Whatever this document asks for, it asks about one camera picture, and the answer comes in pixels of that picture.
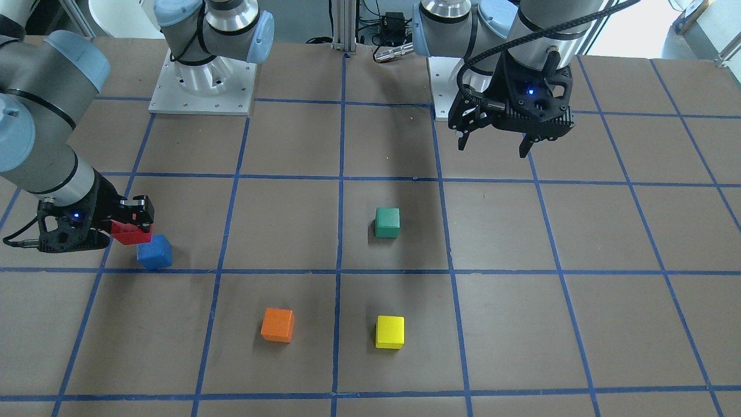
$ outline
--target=green cube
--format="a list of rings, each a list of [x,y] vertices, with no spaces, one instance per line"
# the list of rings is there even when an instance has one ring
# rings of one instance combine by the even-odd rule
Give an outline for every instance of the green cube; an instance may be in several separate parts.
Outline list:
[[[398,237],[401,229],[397,207],[378,207],[376,209],[376,237]]]

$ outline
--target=light blue joint cover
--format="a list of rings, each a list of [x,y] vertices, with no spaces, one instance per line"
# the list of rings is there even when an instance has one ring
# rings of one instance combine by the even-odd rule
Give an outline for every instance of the light blue joint cover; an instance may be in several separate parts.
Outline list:
[[[53,32],[44,42],[69,59],[100,93],[110,74],[110,63],[92,42],[66,30]]]
[[[268,59],[270,49],[273,47],[273,38],[275,37],[276,23],[273,15],[268,11],[262,12],[260,20],[255,26],[255,33],[252,35],[252,44],[247,52],[246,62],[261,64]]]
[[[0,93],[0,172],[18,168],[36,139],[33,117],[20,101]]]
[[[417,55],[432,56],[427,46],[427,39],[425,39],[425,28],[422,26],[419,3],[415,3],[414,9],[412,9],[412,42],[414,43],[414,52]]]
[[[481,0],[481,21],[502,39],[507,39],[512,23],[517,17],[517,6],[508,0]]]
[[[189,18],[202,4],[202,0],[156,0],[154,16],[160,27],[172,26]]]

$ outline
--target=wooden block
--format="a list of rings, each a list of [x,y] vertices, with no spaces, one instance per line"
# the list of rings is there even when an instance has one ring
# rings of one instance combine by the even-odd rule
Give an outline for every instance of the wooden block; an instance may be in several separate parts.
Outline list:
[[[293,338],[293,311],[265,309],[260,334],[266,341],[290,343]]]
[[[376,347],[401,349],[404,346],[404,318],[380,315],[376,320]]]

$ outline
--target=orange cube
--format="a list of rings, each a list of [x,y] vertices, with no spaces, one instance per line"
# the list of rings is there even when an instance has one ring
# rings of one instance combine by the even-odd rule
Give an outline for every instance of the orange cube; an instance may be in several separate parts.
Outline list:
[[[260,334],[266,341],[290,343],[293,337],[293,311],[265,309]]]

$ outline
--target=blue cube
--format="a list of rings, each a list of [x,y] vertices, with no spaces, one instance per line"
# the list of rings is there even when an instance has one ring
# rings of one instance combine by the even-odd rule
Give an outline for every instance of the blue cube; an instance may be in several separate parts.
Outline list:
[[[136,245],[136,260],[146,269],[160,269],[173,264],[173,247],[161,234],[149,243]]]

